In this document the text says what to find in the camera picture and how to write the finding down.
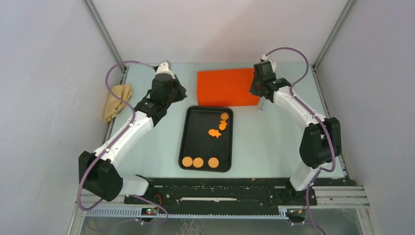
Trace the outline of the orange box lid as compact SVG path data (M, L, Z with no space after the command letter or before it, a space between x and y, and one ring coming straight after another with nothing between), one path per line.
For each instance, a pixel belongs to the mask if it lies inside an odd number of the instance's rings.
M256 106L259 97L250 94L253 68L207 70L197 73L197 101L200 106Z

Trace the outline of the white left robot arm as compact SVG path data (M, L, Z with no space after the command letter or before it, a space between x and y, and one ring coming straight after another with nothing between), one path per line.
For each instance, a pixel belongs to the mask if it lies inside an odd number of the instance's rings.
M133 108L122 128L93 153L83 152L78 159L82 188L101 200L112 201L120 194L135 194L143 204L154 200L149 181L138 174L121 176L119 168L138 140L166 115L172 103L186 98L186 89L174 74L156 74L152 88Z

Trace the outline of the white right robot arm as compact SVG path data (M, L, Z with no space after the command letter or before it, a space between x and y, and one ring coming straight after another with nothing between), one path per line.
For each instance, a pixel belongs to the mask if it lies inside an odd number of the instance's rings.
M290 177L291 187L285 190L285 200L292 205L304 199L304 192L321 171L332 172L335 158L342 152L340 122L326 118L312 109L284 78L276 77L276 63L262 60L254 64L250 94L262 97L282 108L303 130L299 147L301 163Z

